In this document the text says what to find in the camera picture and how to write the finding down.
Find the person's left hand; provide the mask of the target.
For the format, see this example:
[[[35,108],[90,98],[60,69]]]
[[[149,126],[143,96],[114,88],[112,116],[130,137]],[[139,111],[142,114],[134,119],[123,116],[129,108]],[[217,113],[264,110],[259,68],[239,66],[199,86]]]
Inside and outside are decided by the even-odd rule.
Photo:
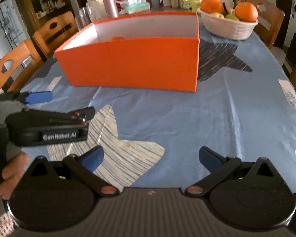
[[[24,168],[29,164],[30,158],[20,152],[2,170],[3,182],[0,184],[0,195],[4,200],[9,200],[17,184],[23,177]]]

